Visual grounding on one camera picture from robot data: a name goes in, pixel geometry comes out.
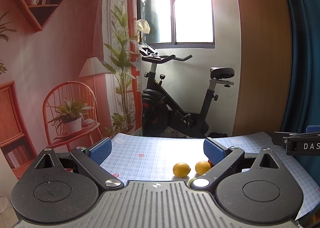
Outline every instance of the window frame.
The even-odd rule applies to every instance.
[[[215,48],[215,31],[214,31],[214,14],[213,14],[213,2],[211,0],[212,8],[212,35],[213,42],[176,42],[176,25],[175,25],[175,13],[174,13],[174,0],[170,0],[171,7],[171,42],[167,43],[148,43],[156,49],[165,48]],[[137,20],[141,19],[141,0],[137,0]]]

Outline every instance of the white plastic bag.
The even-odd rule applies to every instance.
[[[150,26],[146,20],[143,20],[143,19],[137,20],[137,25],[138,25],[138,31],[141,31],[142,33],[146,33],[146,34],[150,33]]]
[[[0,194],[0,213],[7,209],[9,201],[5,195]]]

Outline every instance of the potted plant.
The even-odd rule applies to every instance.
[[[82,119],[88,110],[93,109],[92,106],[84,103],[81,100],[69,101],[63,98],[66,105],[53,107],[56,109],[57,116],[53,118],[49,123],[54,123],[56,128],[63,125],[63,131],[67,134],[72,134],[80,131],[82,128]]]

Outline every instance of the painted chair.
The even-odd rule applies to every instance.
[[[94,120],[94,123],[90,124],[87,128],[83,128],[83,131],[77,132],[77,135],[68,136],[63,132],[63,125],[57,126],[50,121],[57,116],[55,107],[60,105],[65,105],[64,98],[68,100],[82,100],[88,104],[88,106],[93,107],[88,110],[88,114],[84,115],[84,120],[90,118]],[[68,81],[62,83],[55,88],[53,88],[44,100],[43,107],[43,119],[45,134],[47,136],[48,146],[46,148],[57,148],[66,145],[68,151],[72,148],[70,143],[78,140],[82,137],[88,137],[91,145],[94,144],[91,133],[97,130],[100,139],[102,139],[102,134],[99,129],[100,123],[97,115],[97,101],[94,96],[93,91],[85,84],[77,81]]]

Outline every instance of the bike seat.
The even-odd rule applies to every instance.
[[[211,79],[226,79],[235,75],[235,71],[231,67],[212,67],[210,69]]]

